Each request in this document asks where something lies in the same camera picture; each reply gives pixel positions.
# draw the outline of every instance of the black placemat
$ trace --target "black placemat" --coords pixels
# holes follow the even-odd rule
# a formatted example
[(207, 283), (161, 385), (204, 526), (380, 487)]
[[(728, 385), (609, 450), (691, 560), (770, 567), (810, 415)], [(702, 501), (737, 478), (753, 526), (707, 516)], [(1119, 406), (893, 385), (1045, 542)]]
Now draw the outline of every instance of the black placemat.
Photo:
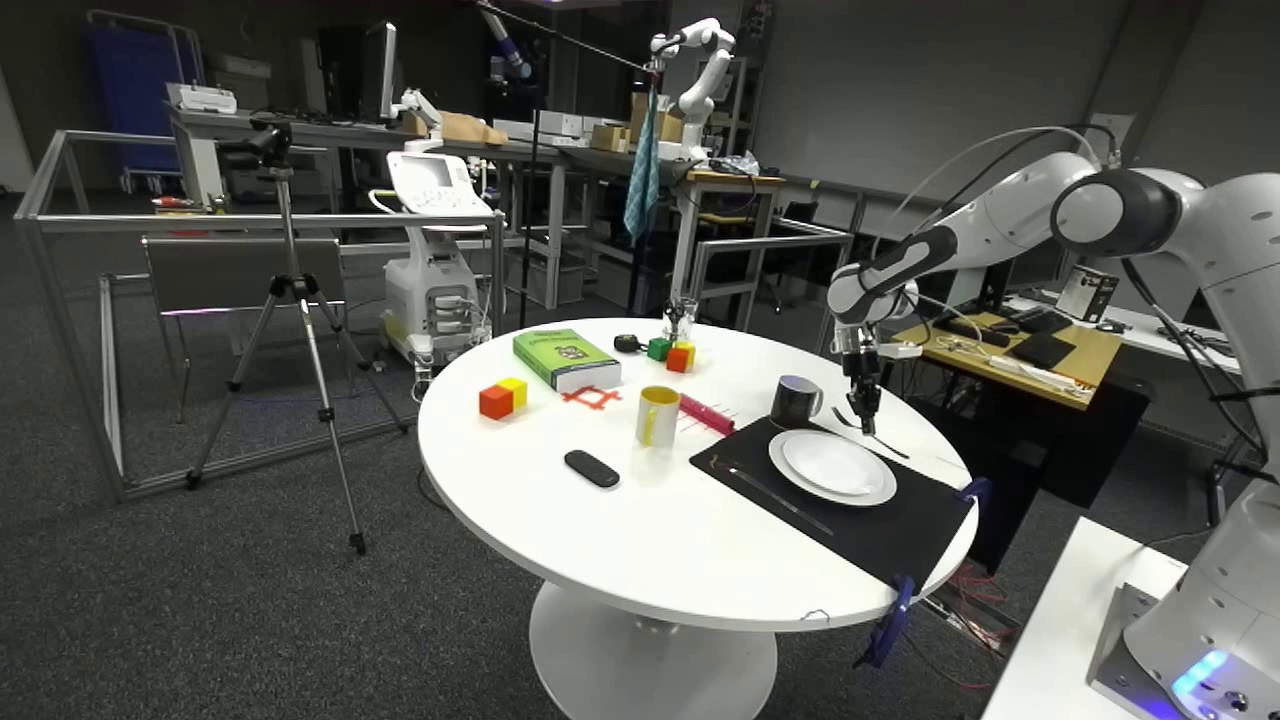
[(770, 468), (768, 441), (774, 432), (783, 432), (783, 424), (763, 415), (697, 454), (691, 465), (884, 586), (897, 589), (899, 580), (915, 580), (921, 589), (951, 546), (968, 501), (955, 487), (884, 461), (897, 478), (897, 498), (889, 506), (829, 506)]

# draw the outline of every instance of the red cube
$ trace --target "red cube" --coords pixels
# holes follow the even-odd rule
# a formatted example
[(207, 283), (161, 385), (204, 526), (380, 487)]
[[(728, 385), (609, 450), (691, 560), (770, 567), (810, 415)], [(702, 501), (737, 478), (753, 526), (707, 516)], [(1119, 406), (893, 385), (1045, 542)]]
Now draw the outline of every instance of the red cube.
[(502, 420), (502, 415), (513, 415), (513, 408), (517, 408), (517, 398), (502, 385), (487, 385), (481, 392), (481, 415)]
[(669, 354), (669, 372), (687, 372), (691, 369), (691, 344), (673, 344)]

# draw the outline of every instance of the table pedestal base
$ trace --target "table pedestal base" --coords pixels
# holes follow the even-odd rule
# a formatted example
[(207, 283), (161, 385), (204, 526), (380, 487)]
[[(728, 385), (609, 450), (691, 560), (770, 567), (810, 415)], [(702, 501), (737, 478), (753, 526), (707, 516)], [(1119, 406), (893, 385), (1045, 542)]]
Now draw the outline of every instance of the table pedestal base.
[(614, 613), (543, 586), (530, 667), (571, 720), (747, 720), (774, 681), (774, 641)]

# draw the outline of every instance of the white plate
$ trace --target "white plate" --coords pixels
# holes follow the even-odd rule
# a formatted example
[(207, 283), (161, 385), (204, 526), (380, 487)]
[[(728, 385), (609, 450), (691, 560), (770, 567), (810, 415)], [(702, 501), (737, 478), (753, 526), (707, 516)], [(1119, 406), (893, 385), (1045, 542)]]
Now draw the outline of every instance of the white plate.
[(768, 461), (783, 474), (796, 487), (853, 509), (877, 509), (897, 498), (893, 468), (833, 432), (780, 432), (768, 441)]

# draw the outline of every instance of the tripod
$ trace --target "tripod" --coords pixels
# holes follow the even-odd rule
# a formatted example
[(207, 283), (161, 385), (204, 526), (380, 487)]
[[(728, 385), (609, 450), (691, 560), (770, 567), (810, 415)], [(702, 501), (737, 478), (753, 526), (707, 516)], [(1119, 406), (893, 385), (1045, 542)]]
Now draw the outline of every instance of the tripod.
[(352, 550), (357, 558), (368, 552), (368, 542), (364, 542), (364, 526), (360, 526), (360, 511), (357, 511), (357, 501), (352, 501), (352, 482), (347, 482), (347, 465), (345, 465), (345, 445), (337, 436), (337, 411), (331, 411), (331, 399), (329, 399), (329, 385), (322, 385), (322, 360), (320, 360), (320, 344), (317, 344), (317, 308), (320, 316), (329, 320), (329, 332), (341, 342), (341, 354), (347, 356), (347, 365), (357, 365), (360, 380), (375, 392), (375, 399), (386, 408), (386, 415), (396, 420), (399, 436), (407, 436), (407, 424), (396, 415), (392, 399), (372, 385), (372, 365), (360, 356), (357, 342), (347, 337), (347, 327), (331, 316), (329, 308), (329, 298), (320, 288), (317, 276), (306, 276), (296, 260), (296, 227), (291, 227), (291, 169), (287, 169), (287, 143), (291, 143), (291, 132), (287, 123), (272, 123), (258, 141), (256, 141), (256, 151), (258, 151), (258, 166), (262, 166), (262, 175), (277, 184), (277, 205), (280, 205), (280, 223), (285, 223), (285, 260), (287, 260), (287, 276), (272, 276), (268, 283), (268, 298), (262, 298), (262, 308), (250, 324), (250, 337), (248, 337), (248, 347), (227, 380), (227, 398), (213, 420), (213, 432), (199, 450), (199, 461), (192, 465), (188, 474), (188, 487), (199, 487), (204, 485), (204, 465), (213, 456), (213, 445), (214, 436), (222, 432), (227, 424), (227, 411), (245, 388), (245, 372), (258, 347), (258, 337), (262, 327), (272, 324), (272, 314), (277, 305), (291, 299), (300, 308), (300, 320), (305, 320), (305, 337), (306, 337), (306, 356), (310, 356), (310, 376), (317, 376), (317, 398), (320, 398), (320, 424), (329, 432), (329, 450), (331, 450), (331, 465), (337, 465), (337, 482), (345, 487), (345, 506), (347, 506), (347, 526), (352, 526)]

